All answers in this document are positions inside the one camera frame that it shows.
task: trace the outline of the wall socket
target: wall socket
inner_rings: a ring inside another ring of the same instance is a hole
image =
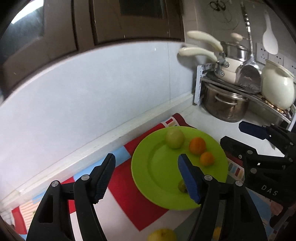
[[[284,57],[284,67],[292,74],[296,74],[296,63],[286,56]]]
[[[268,59],[280,65],[284,65],[284,55],[280,52],[277,54],[268,54]]]
[[[267,59],[268,59],[268,52],[263,47],[263,44],[257,43],[256,60],[262,64],[266,64]]]

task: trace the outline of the small orange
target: small orange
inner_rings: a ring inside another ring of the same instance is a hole
[[[214,232],[213,232],[213,239],[214,239],[215,241],[218,241],[218,240],[219,240],[219,238],[220,238],[220,233],[221,233],[221,227],[216,227],[216,228],[214,229]]]
[[[192,154],[201,155],[206,150],[205,140],[201,137],[193,138],[189,143],[189,150]]]
[[[200,156],[200,163],[205,167],[214,164],[214,161],[215,161],[215,157],[209,151],[204,152]]]

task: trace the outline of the green plate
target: green plate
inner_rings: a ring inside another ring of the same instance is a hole
[[[171,149],[165,143],[165,135],[170,128],[179,128],[185,135],[185,142],[179,149]],[[209,167],[200,164],[200,157],[189,151],[189,142],[194,137],[202,137],[207,151],[215,157]],[[151,202],[166,209],[187,210],[198,205],[178,189],[182,180],[178,169],[178,156],[187,154],[193,165],[199,166],[204,174],[209,174],[219,182],[225,182],[228,174],[226,155],[208,134],[191,127],[173,126],[155,131],[143,139],[136,148],[131,161],[131,172],[140,192]]]

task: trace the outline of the pot handle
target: pot handle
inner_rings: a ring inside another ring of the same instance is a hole
[[[218,100],[218,101],[220,101],[220,102],[222,102],[222,103],[228,104],[228,105],[233,105],[233,106],[237,105],[237,102],[235,102],[235,103],[231,103],[231,102],[227,102],[227,101],[225,101],[225,100],[220,99],[220,98],[218,97],[218,94],[215,95],[215,99]]]
[[[237,44],[239,44],[243,39],[249,40],[248,38],[237,33],[231,33],[230,37],[233,38],[234,42],[236,42]]]
[[[199,47],[183,47],[179,49],[178,53],[181,56],[205,55],[213,62],[218,61],[216,55],[213,52]]]
[[[196,40],[204,41],[206,43],[211,44],[219,52],[223,51],[223,47],[220,41],[215,39],[212,35],[208,33],[192,30],[192,31],[188,31],[186,34],[191,39],[196,39]]]

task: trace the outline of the cabinet window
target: cabinet window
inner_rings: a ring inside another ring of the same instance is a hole
[[[164,18],[164,0],[119,0],[122,15]]]
[[[43,36],[43,0],[30,1],[12,20],[0,39],[0,64],[32,40]]]

